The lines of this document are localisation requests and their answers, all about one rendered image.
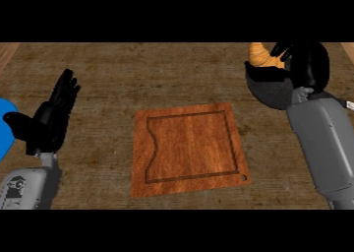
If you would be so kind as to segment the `golden brown croissant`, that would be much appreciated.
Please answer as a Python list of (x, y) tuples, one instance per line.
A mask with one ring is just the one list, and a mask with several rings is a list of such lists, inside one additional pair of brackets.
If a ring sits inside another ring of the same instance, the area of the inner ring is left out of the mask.
[(250, 42), (247, 45), (247, 62), (253, 67), (284, 68), (284, 62), (280, 57), (270, 55), (261, 42)]

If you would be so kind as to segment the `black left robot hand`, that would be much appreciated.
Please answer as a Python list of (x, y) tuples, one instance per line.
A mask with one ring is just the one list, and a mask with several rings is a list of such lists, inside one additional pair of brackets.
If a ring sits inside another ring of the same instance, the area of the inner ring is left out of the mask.
[(14, 138), (26, 143), (27, 156), (58, 151), (79, 89), (73, 72), (64, 69), (56, 81), (50, 98), (42, 102), (35, 115), (29, 117), (20, 112), (7, 112), (2, 115)]

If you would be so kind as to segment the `blue round plate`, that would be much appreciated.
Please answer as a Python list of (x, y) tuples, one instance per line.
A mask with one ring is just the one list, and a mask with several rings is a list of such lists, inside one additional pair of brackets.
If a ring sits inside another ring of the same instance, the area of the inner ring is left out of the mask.
[(14, 143), (14, 136), (11, 133), (11, 129), (2, 120), (2, 116), (7, 112), (16, 112), (16, 111), (17, 107), (14, 103), (8, 99), (0, 97), (0, 161), (7, 155), (8, 150)]

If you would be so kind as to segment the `dark grey pan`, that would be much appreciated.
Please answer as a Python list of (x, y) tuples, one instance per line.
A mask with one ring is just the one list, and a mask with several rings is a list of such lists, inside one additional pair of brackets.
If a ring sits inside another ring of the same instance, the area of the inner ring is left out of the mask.
[(244, 62), (246, 86), (253, 97), (268, 107), (284, 110), (293, 103), (320, 98), (332, 98), (343, 108), (354, 111), (354, 102), (336, 97), (326, 90), (320, 94), (311, 88), (293, 88), (290, 80), (290, 64), (286, 68), (253, 67)]

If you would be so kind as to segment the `brown wooden cutting board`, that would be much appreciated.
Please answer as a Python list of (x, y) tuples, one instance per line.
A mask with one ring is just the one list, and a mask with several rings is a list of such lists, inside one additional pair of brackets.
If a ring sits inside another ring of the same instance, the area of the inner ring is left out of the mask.
[(249, 183), (231, 105), (227, 102), (134, 113), (134, 198)]

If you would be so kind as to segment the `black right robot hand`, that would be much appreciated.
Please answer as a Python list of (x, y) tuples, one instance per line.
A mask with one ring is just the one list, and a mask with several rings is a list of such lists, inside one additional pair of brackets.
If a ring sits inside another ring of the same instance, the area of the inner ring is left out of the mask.
[(320, 94), (329, 82), (329, 56), (318, 42), (275, 43), (271, 56), (290, 60), (290, 80), (293, 88), (311, 88)]

